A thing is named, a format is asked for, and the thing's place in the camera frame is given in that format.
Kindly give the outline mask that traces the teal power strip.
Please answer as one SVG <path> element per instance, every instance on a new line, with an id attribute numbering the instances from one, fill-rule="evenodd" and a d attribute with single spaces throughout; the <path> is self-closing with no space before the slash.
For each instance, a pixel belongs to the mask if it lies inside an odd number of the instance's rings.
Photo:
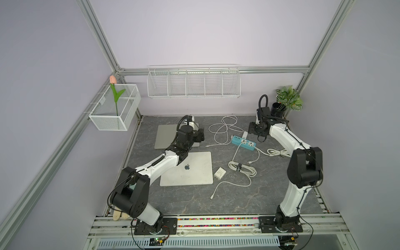
<path id="1" fill-rule="evenodd" d="M 250 151 L 254 151 L 256 148 L 255 142 L 249 141 L 236 135 L 232 137 L 231 143 Z"/>

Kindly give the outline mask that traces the white charger brick front laptop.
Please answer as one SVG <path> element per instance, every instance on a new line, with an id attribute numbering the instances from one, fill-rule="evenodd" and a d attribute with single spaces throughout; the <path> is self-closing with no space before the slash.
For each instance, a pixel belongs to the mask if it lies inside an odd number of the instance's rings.
<path id="1" fill-rule="evenodd" d="M 224 175 L 226 174 L 226 170 L 223 168 L 218 168 L 218 170 L 214 173 L 214 177 L 217 178 L 218 180 L 221 180 Z"/>

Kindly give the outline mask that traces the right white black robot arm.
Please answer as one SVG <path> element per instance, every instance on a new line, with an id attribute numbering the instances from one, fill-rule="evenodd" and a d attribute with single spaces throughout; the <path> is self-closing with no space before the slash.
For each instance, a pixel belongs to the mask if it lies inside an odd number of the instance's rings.
<path id="1" fill-rule="evenodd" d="M 287 124 L 287 120 L 271 115 L 268 96 L 262 95 L 258 101 L 256 121 L 250 123 L 249 133 L 264 138 L 271 136 L 290 156 L 287 168 L 288 189 L 276 214 L 259 218 L 262 233 L 302 232 L 301 207 L 309 191 L 322 183 L 324 177 L 322 150 L 303 142 Z"/>

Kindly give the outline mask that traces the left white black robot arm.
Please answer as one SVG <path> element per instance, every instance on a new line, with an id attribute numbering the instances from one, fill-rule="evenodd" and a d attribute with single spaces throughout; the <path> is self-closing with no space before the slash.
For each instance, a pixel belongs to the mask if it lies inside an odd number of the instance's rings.
<path id="1" fill-rule="evenodd" d="M 142 166 L 122 170 L 107 199 L 109 208 L 145 223 L 149 231 L 162 231 L 163 215 L 149 204 L 150 186 L 162 174 L 181 164 L 194 143 L 204 140 L 204 129 L 195 124 L 194 117 L 183 116 L 176 127 L 173 142 L 160 156 Z"/>

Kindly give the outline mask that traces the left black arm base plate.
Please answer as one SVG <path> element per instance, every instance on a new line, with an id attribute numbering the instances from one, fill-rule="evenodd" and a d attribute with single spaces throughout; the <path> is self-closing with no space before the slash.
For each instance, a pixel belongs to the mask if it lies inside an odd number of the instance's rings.
<path id="1" fill-rule="evenodd" d="M 176 217 L 164 217 L 151 226 L 139 220 L 134 227 L 134 235 L 175 235 L 178 228 Z"/>

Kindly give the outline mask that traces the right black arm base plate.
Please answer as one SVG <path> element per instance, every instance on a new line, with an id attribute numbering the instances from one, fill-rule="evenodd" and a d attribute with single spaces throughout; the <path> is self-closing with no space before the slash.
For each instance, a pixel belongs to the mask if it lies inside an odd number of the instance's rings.
<path id="1" fill-rule="evenodd" d="M 262 233 L 303 232 L 299 216 L 276 218 L 275 216 L 260 216 L 259 229 Z"/>

